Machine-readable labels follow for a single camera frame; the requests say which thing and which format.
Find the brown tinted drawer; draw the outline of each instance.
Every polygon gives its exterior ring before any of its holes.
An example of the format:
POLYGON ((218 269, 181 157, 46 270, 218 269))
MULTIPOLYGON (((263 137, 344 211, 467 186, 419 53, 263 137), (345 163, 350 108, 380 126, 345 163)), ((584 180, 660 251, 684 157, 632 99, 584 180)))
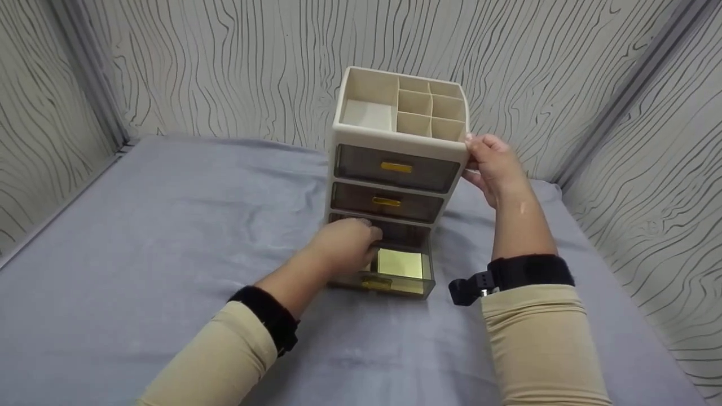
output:
MULTIPOLYGON (((331 213, 329 223, 348 217, 353 216, 331 213)), ((376 245, 389 249, 421 249, 424 242, 429 238, 429 234, 431 234, 431 229, 428 227, 374 219, 368 220, 372 225, 383 231, 383 239, 376 245)))
POLYGON ((331 208, 433 223, 444 201, 438 197, 334 183, 331 208))
MULTIPOLYGON (((329 222, 349 216, 331 213, 329 222)), ((418 225, 405 225, 379 220, 372 224, 383 230, 383 240, 378 244, 382 249, 420 254, 420 275, 399 275, 397 269, 384 267, 380 256, 359 272, 339 275, 330 284, 343 288, 376 290, 396 295, 426 298, 435 286, 434 268, 431 259, 430 229, 418 225)))
POLYGON ((457 162, 339 145, 334 174, 337 178, 446 193, 459 166, 457 162))

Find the desktop organizer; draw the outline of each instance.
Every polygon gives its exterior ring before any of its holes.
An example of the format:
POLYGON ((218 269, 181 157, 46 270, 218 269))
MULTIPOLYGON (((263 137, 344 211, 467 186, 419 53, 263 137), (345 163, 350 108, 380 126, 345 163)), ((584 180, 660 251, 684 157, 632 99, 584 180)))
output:
POLYGON ((429 295, 435 285, 431 235, 469 159, 468 122, 456 83, 346 70, 329 143, 325 218, 367 218, 383 231, 378 246, 385 251, 333 285, 429 295), (399 271, 404 253, 419 254, 420 268, 399 271))

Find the wall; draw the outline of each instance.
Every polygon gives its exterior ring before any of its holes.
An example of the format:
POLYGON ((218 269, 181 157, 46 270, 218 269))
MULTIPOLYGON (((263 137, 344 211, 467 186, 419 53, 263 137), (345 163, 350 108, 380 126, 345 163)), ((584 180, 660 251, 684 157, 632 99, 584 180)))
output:
POLYGON ((344 69, 460 82, 475 132, 552 179, 671 0, 84 0, 131 136, 324 150, 344 69))
POLYGON ((722 405, 722 12, 693 33, 565 201, 660 338, 722 405))
POLYGON ((0 255, 113 154, 36 1, 0 1, 0 255))

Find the beige sleeve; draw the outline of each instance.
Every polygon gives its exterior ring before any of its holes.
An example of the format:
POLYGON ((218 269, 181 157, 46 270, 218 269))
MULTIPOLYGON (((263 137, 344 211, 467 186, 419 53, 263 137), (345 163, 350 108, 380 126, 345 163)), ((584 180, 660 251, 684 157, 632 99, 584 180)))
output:
POLYGON ((143 406, 238 406, 276 360, 253 312, 229 302, 146 388, 143 406))
POLYGON ((504 405, 611 405, 576 289, 533 285, 482 299, 504 405))

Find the gray cloth surface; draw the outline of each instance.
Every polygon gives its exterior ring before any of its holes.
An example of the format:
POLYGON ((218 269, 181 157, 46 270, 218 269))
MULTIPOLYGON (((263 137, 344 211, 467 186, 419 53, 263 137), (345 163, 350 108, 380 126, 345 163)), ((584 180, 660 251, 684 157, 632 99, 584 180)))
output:
MULTIPOLYGON (((238 288, 317 230, 326 157, 256 140, 150 137, 0 271, 0 405, 127 405, 238 288)), ((617 405, 696 405, 561 202, 534 182, 617 405)), ((478 306, 446 285, 489 261, 493 211, 461 181, 427 301, 322 292, 245 405, 498 405, 478 306)))

